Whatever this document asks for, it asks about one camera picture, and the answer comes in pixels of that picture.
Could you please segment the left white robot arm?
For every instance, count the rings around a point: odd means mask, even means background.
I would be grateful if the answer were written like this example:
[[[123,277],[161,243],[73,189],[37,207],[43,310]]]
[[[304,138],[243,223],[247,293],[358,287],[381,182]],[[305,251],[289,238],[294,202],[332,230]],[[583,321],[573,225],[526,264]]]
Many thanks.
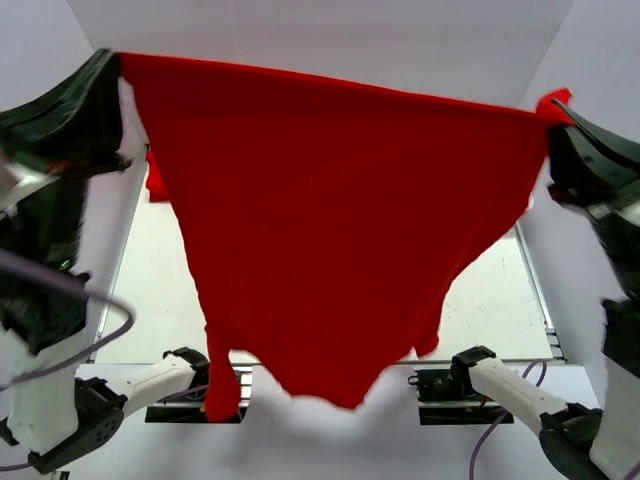
[[[181,348],[111,380],[77,377],[90,303],[107,297],[76,272],[91,178],[122,172],[119,55],[97,50],[38,98],[1,115],[1,332],[13,350],[2,439],[52,473],[106,444],[131,414],[156,402],[199,399],[206,357]]]

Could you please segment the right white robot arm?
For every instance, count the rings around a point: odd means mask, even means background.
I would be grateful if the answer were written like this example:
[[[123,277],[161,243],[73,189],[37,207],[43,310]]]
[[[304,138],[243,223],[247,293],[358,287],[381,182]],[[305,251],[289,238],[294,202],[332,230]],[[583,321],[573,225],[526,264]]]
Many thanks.
[[[541,102],[548,130],[549,196],[592,228],[622,294],[601,301],[603,338],[587,370],[598,403],[587,407],[531,383],[485,347],[453,357],[461,397],[485,397],[537,438],[567,479],[639,476],[639,144],[575,112],[559,95]]]

